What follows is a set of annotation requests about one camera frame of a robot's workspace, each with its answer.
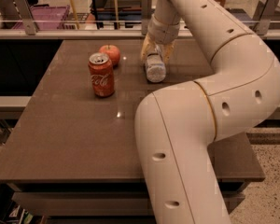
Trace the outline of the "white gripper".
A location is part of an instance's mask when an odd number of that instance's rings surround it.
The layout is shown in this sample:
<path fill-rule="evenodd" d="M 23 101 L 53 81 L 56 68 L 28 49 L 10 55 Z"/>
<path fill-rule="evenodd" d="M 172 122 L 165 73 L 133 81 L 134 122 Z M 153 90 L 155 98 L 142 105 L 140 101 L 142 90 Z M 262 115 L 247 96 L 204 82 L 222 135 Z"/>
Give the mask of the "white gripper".
<path fill-rule="evenodd" d="M 155 51 L 155 43 L 157 43 L 163 44 L 162 59 L 165 64 L 168 64 L 175 46 L 173 41 L 178 37 L 179 28 L 180 16 L 178 14 L 166 17 L 165 21 L 162 21 L 156 14 L 153 14 L 142 45 L 141 61 L 144 63 L 147 56 Z"/>

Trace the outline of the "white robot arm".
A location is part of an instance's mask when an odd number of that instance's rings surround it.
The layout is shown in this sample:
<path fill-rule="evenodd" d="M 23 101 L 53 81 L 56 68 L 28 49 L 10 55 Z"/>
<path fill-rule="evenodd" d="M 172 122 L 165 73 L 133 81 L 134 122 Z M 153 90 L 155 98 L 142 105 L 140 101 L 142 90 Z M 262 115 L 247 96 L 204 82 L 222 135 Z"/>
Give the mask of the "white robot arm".
<path fill-rule="evenodd" d="M 188 26 L 213 75 L 152 92 L 135 139 L 157 224 L 231 224 L 207 147 L 266 120 L 280 104 L 280 62 L 214 0 L 159 0 L 155 16 Z"/>

